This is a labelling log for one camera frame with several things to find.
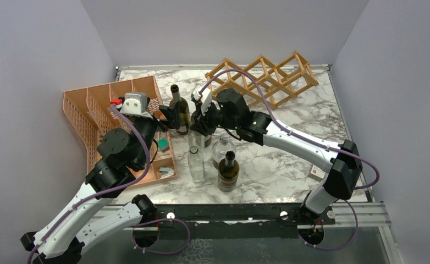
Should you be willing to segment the clear tall glass bottle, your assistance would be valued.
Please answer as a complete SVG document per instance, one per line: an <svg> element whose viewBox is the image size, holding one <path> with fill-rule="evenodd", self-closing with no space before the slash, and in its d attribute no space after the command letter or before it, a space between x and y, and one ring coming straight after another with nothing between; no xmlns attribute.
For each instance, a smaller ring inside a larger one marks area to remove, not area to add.
<svg viewBox="0 0 430 264"><path fill-rule="evenodd" d="M188 133L189 148L196 146L200 151L205 149L206 137L201 133L190 130Z"/></svg>

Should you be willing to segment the dark wine bottle front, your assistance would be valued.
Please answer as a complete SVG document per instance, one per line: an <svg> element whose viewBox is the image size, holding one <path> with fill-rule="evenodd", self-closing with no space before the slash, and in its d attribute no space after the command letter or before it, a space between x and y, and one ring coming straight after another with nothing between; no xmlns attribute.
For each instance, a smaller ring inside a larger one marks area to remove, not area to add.
<svg viewBox="0 0 430 264"><path fill-rule="evenodd" d="M238 181L240 166L235 152L228 151L218 165L218 187L222 192L233 191Z"/></svg>

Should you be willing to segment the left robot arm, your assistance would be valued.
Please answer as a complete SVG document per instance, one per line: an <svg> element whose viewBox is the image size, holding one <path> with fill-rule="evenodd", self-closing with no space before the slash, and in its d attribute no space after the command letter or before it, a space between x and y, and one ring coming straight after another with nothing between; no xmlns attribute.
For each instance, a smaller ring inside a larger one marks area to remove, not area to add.
<svg viewBox="0 0 430 264"><path fill-rule="evenodd" d="M100 160L85 177L80 189L61 212L43 229L21 237L29 252L28 263L78 263L83 254L117 231L132 224L147 226L156 207L146 195L138 195L116 213L93 221L93 216L123 190L136 184L135 172L145 177L150 170L150 147L156 131L180 124L179 102L159 110L158 119L146 110L147 100L128 98L111 102L111 111L130 130L108 131L98 145Z"/></svg>

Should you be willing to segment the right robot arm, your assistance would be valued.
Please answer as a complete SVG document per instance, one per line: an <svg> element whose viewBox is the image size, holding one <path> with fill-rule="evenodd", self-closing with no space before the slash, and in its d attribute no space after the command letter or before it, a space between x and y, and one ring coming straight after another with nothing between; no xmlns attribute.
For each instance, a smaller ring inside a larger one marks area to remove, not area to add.
<svg viewBox="0 0 430 264"><path fill-rule="evenodd" d="M359 151L353 141L338 143L294 130L267 113L250 110L234 89L225 89L213 98L210 89L195 88L191 100L196 111L190 129L204 136L216 129L233 130L239 140L280 149L327 173L299 209L303 222L314 223L329 205L352 197L362 172L362 162L357 159Z"/></svg>

